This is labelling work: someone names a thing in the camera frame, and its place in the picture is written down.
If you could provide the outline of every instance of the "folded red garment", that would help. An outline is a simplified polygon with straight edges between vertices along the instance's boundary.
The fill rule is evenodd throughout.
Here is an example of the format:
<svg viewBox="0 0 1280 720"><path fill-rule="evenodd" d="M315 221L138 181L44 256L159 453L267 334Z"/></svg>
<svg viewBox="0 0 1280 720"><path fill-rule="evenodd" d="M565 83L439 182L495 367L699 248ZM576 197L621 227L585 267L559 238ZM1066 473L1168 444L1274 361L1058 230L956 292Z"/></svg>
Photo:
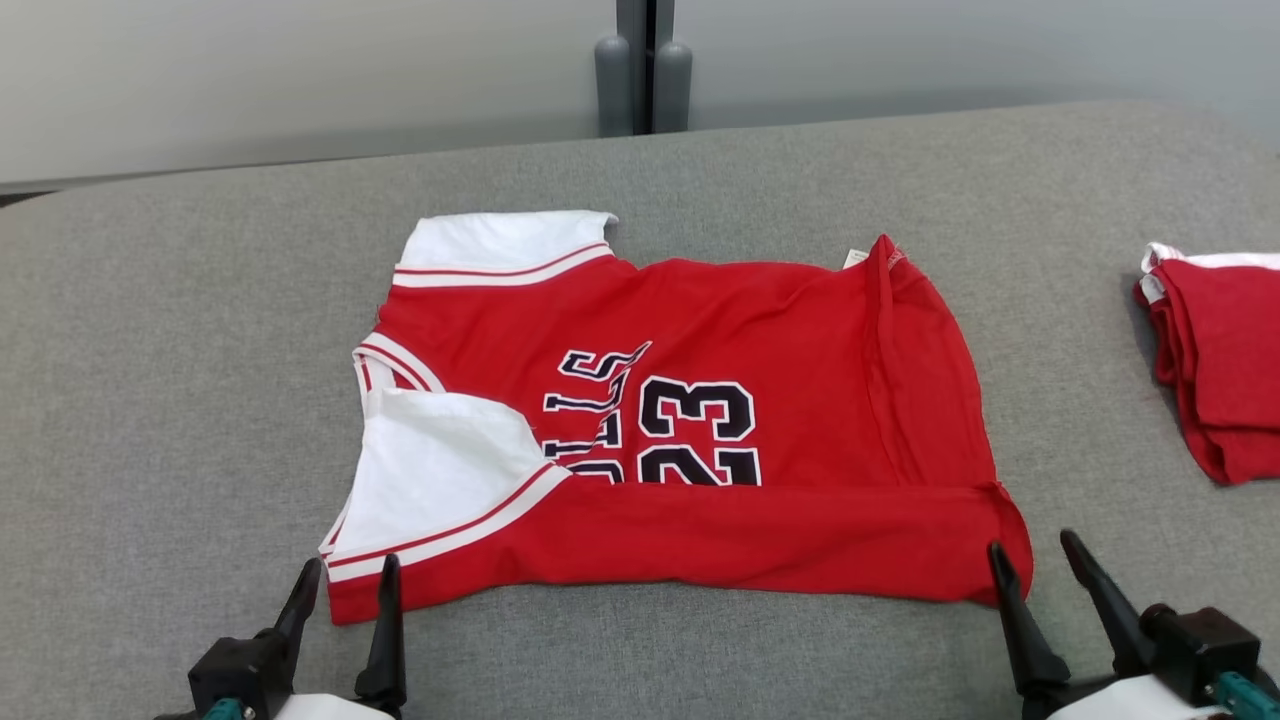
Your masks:
<svg viewBox="0 0 1280 720"><path fill-rule="evenodd" d="M1187 258L1151 245L1134 296L1156 328L1156 379L1221 484L1280 477L1280 255Z"/></svg>

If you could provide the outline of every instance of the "white wall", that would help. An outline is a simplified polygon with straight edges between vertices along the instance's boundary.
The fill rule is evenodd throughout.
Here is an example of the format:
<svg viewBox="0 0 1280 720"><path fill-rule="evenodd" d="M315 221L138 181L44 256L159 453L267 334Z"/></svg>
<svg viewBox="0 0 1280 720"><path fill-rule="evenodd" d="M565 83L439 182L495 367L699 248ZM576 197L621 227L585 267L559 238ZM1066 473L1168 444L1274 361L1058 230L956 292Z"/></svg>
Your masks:
<svg viewBox="0 0 1280 720"><path fill-rule="evenodd" d="M611 0L0 0L0 192L591 137L591 53L614 14Z"/></svg>
<svg viewBox="0 0 1280 720"><path fill-rule="evenodd" d="M1280 147L1277 0L676 0L675 33L691 128L1153 97Z"/></svg>

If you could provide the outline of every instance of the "teal connector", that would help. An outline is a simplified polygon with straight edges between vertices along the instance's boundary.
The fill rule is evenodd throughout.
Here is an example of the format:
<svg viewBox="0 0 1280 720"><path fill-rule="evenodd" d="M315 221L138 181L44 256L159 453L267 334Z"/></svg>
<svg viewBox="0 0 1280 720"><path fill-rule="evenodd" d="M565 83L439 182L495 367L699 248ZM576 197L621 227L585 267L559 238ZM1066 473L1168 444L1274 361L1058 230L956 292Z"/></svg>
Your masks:
<svg viewBox="0 0 1280 720"><path fill-rule="evenodd" d="M244 707L238 700L227 697L215 702L205 714L204 720L244 720Z"/></svg>
<svg viewBox="0 0 1280 720"><path fill-rule="evenodd" d="M1280 702L1239 673L1219 675L1217 703L1239 720L1280 720Z"/></svg>

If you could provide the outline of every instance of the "red fabric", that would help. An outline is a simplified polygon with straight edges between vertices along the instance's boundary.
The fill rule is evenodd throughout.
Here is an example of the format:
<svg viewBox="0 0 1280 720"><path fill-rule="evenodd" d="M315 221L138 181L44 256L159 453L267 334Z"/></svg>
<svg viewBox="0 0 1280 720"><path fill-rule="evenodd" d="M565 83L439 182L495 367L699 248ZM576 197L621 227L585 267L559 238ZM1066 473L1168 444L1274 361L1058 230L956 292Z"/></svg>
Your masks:
<svg viewBox="0 0 1280 720"><path fill-rule="evenodd" d="M396 286L379 318L449 392L518 410L544 446L586 443L549 456L617 462L623 480L573 475L498 533L406 566L406 609L512 583L654 580L989 605L991 541L1029 591L1030 542L996 479L968 347L888 237L842 272L599 258L527 286ZM572 352L604 379L566 373ZM609 354L637 357L605 374ZM741 388L750 428L727 404L643 401L671 382ZM548 410L614 391L616 409ZM620 442L600 442L614 411ZM645 474L643 457L671 447L716 484ZM758 473L741 465L753 451ZM334 621L372 618L376 583L332 585Z"/></svg>
<svg viewBox="0 0 1280 720"><path fill-rule="evenodd" d="M1148 309L1155 374L1192 456L1220 484L1280 477L1280 272L1165 260L1152 274L1166 292Z"/></svg>

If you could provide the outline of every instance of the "gray table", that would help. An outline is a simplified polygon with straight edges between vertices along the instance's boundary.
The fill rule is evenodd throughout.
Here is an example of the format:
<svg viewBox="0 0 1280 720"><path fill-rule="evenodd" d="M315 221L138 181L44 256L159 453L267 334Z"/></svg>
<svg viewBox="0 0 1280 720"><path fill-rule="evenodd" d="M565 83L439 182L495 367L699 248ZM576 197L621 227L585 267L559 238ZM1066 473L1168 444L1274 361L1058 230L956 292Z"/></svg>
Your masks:
<svg viewBox="0 0 1280 720"><path fill-rule="evenodd" d="M342 506L349 350L421 215L591 208L623 258L840 266L887 232L970 343L1032 607L1108 650L1057 550L1135 603L1215 603L1280 657L1280 487L1213 487L1153 384L1148 241L1280 251L1280 161L1220 122L1085 104L159 177L0 211L0 715L180 708L269 624ZM317 607L298 666L349 692L371 625ZM974 605L520 587L406 619L408 717L1012 717Z"/></svg>

